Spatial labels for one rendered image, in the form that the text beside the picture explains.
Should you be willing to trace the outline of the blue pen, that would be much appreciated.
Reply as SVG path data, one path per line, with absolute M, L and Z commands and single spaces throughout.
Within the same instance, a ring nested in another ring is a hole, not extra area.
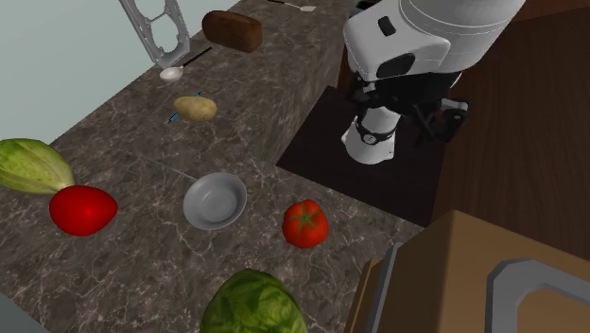
M 200 96 L 201 92 L 198 92 L 197 94 L 195 94 L 194 96 Z M 168 120 L 167 123 L 171 123 L 172 121 L 174 121 L 175 119 L 177 119 L 179 117 L 178 114 L 173 114 Z

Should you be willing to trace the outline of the yellow-brown potato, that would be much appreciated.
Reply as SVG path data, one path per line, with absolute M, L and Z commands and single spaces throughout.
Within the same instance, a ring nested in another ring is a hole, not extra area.
M 181 96 L 174 100 L 173 107 L 180 118 L 192 122 L 212 120 L 217 114 L 216 103 L 202 96 Z

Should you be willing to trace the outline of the dark robot stand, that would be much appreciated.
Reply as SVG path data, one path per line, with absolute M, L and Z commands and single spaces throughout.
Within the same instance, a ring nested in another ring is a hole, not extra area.
M 426 227 L 432 221 L 444 144 L 417 147 L 417 129 L 404 120 L 396 133 L 394 157 L 363 165 L 340 141 L 355 115 L 341 91 L 326 87 L 277 166 Z

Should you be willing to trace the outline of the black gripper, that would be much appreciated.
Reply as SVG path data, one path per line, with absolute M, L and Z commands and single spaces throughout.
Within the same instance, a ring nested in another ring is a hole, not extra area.
M 448 143 L 469 111 L 467 100 L 445 98 L 461 75 L 461 71 L 423 73 L 368 82 L 355 72 L 346 99 L 355 106 L 357 123 L 364 120 L 371 105 L 371 95 L 378 96 L 380 100 L 394 98 L 412 105 L 409 117 L 419 130 L 415 144 L 435 140 Z

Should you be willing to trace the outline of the brown bread loaf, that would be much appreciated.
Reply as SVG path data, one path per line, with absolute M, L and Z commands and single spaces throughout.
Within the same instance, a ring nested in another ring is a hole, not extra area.
M 243 14 L 213 10 L 202 18 L 201 26 L 211 43 L 245 53 L 252 53 L 263 42 L 261 23 Z

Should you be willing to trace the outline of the red tomato with green stem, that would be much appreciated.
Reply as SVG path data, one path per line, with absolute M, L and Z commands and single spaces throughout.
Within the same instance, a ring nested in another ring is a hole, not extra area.
M 301 249 L 317 246 L 329 233 L 327 217 L 312 200 L 293 203 L 284 213 L 282 224 L 286 242 Z

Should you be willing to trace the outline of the grey metal frame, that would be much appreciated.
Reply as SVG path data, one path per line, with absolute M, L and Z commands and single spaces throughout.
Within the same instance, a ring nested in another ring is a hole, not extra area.
M 135 0 L 118 0 L 123 10 L 126 12 L 131 25 L 133 26 L 138 38 L 147 51 L 150 59 L 163 69 L 166 69 L 179 61 L 190 50 L 190 34 L 182 16 L 182 11 L 177 0 L 164 0 L 162 12 L 148 18 L 137 8 Z M 165 51 L 158 45 L 153 36 L 152 24 L 163 18 L 168 17 L 177 29 L 177 44 L 171 51 Z

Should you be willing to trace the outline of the grey bowl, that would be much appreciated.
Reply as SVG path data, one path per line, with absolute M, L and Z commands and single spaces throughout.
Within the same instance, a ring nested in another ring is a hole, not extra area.
M 246 203 L 244 183 L 234 174 L 215 172 L 199 178 L 188 188 L 182 210 L 191 225 L 213 231 L 235 222 Z

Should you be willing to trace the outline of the green striped squash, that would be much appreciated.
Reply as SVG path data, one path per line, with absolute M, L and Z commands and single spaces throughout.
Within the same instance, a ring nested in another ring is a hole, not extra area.
M 25 193 L 55 194 L 74 184 L 72 168 L 43 141 L 0 140 L 0 185 Z

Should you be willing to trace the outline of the smooth red fruit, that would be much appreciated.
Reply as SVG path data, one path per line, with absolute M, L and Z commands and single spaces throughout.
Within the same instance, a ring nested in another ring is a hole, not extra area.
M 100 231 L 117 211 L 118 204 L 110 194 L 87 185 L 65 187 L 49 203 L 49 214 L 56 226 L 76 237 Z

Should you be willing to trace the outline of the green lettuce head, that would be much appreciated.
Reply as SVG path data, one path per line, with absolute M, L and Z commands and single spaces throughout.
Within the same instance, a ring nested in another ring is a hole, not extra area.
M 308 333 L 303 311 L 286 286 L 254 269 L 234 273 L 218 289 L 200 333 Z

